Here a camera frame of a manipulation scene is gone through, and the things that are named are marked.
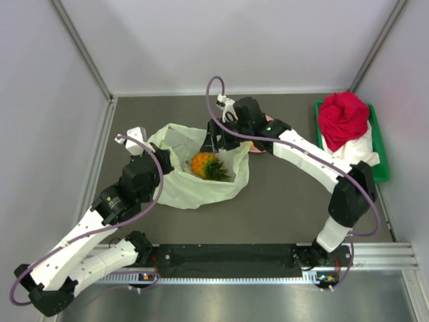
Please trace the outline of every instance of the white wall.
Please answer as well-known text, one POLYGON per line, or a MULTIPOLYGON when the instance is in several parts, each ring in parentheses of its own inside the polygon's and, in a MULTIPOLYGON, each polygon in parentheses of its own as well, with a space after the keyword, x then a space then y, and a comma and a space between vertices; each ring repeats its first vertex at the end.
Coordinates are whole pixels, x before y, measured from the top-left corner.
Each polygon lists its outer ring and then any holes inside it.
POLYGON ((410 1, 358 95, 375 105, 391 168, 381 186, 393 228, 429 282, 429 2, 410 1))
POLYGON ((0 320, 33 322, 13 271, 77 220, 107 102, 48 1, 2 1, 0 44, 0 320))
POLYGON ((348 88, 396 0, 62 0, 117 95, 348 88))

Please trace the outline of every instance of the pineapple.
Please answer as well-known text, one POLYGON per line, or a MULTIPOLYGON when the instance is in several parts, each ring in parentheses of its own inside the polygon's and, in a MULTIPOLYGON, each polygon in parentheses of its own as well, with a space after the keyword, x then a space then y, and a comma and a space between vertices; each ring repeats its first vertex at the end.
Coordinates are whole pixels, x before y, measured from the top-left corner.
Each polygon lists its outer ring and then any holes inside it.
POLYGON ((227 170, 223 169, 223 162, 213 153, 198 153, 192 158, 192 171, 202 179, 228 181, 227 170))

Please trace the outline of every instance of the gray table surface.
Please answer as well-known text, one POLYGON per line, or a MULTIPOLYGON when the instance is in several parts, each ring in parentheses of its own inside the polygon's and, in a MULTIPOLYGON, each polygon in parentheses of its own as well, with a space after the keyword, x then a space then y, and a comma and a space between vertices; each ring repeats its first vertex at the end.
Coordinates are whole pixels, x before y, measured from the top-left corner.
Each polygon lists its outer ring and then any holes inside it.
MULTIPOLYGON (((289 123, 313 143, 316 142, 314 103, 325 96, 253 95, 267 115, 289 123)), ((205 129, 207 119, 203 96, 119 98, 96 194, 116 182, 122 167, 129 162, 128 151, 113 140, 118 133, 143 126, 150 136, 167 123, 205 129)), ((107 241, 140 230, 154 244, 311 242, 328 218, 328 191, 305 172, 269 154, 250 155, 249 166, 249 184, 234 199, 196 210, 157 205, 147 216, 131 227, 119 229, 107 241)), ((372 231, 374 227, 373 212, 369 211, 355 231, 372 231)), ((355 241, 391 242, 392 238, 383 219, 378 235, 356 237, 355 241)))

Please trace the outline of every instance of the metal corner post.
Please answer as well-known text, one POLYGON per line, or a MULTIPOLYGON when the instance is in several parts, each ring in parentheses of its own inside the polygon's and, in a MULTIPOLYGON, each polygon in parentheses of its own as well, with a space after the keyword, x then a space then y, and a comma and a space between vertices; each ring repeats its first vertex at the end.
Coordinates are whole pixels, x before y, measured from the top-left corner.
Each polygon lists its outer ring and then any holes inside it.
POLYGON ((404 11, 407 3, 408 3, 408 0, 398 0, 398 2, 396 3, 385 25, 381 29, 380 34, 378 35, 374 45, 372 46, 361 68, 359 69, 355 79, 353 79, 353 82, 351 83, 351 86, 349 89, 350 92, 354 93, 358 89, 359 85, 362 83, 365 75, 369 70, 369 67, 371 67, 371 65, 373 64, 375 57, 377 56, 377 54, 381 49, 381 46, 383 45, 384 41, 387 39, 388 35, 390 34, 390 31, 392 30, 392 27, 395 25, 397 19, 404 11))
POLYGON ((99 86, 101 92, 104 94, 107 100, 112 101, 113 99, 112 94, 107 88, 107 85, 104 82, 98 68, 95 66, 94 60, 91 58, 88 50, 86 49, 75 26, 73 25, 70 17, 68 16, 66 9, 61 3, 61 0, 48 0, 48 1, 51 3, 55 12, 58 14, 58 17, 60 18, 62 24, 66 28, 68 34, 70 35, 71 40, 73 41, 73 44, 76 46, 76 49, 78 50, 80 56, 82 57, 89 72, 93 76, 95 82, 99 86))

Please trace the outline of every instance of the metal sheet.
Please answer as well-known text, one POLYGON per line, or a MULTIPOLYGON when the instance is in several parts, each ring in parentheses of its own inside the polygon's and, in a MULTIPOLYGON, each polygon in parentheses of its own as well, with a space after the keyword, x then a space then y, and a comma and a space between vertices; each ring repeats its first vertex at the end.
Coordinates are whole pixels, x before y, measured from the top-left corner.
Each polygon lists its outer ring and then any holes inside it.
POLYGON ((416 321, 400 272, 352 272, 335 292, 312 285, 159 285, 137 295, 94 285, 60 317, 61 322, 416 321))

